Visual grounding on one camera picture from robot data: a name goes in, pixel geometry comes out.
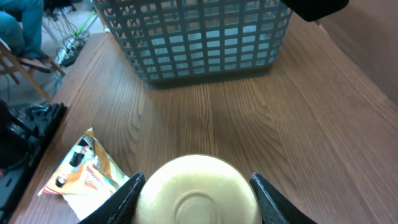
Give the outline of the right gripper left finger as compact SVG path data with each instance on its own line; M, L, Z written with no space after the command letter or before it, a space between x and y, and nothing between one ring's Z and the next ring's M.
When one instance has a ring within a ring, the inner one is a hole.
M142 172L135 173L105 203L79 224L131 224L136 202L146 180Z

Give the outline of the white conditioner tube gold cap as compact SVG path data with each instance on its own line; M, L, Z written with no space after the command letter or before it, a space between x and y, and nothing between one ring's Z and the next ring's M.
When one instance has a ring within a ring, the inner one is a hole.
M132 218L140 224L258 224L259 202L234 166L190 154L157 169L144 184Z

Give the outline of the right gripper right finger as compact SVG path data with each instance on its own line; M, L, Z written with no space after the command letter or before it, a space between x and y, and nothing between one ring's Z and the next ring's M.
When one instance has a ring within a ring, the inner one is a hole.
M259 201L264 224L316 224L262 175L253 173L250 184Z

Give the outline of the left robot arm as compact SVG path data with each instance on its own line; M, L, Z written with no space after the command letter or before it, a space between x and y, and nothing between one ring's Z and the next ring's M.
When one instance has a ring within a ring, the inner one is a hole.
M303 20L313 22L344 9L349 0L281 0Z

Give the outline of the cream snack bag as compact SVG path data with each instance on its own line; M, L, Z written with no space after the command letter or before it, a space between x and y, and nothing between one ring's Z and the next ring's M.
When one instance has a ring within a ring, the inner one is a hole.
M78 219L83 220L128 180L89 128L68 151L38 195L61 195Z

